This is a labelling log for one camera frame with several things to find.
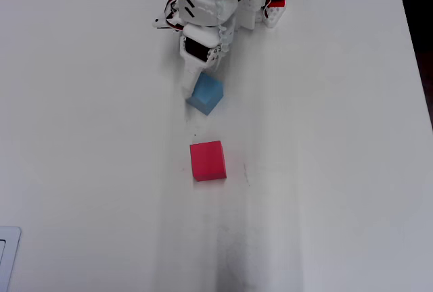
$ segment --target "foam block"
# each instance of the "foam block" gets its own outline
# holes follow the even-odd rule
[[[196,181],[226,178],[221,141],[190,145],[192,176]]]
[[[223,83],[202,72],[187,102],[203,114],[209,115],[221,98],[223,98]]]

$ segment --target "white table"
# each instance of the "white table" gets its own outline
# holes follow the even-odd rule
[[[0,0],[16,291],[431,291],[433,135],[401,0],[288,0],[206,117],[166,0]],[[194,183],[221,140],[227,180]]]

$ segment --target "scuff mark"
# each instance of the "scuff mark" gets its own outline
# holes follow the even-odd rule
[[[250,185],[250,181],[248,180],[248,174],[246,173],[246,165],[245,165],[245,163],[244,163],[244,177],[245,177],[247,185],[251,186]]]

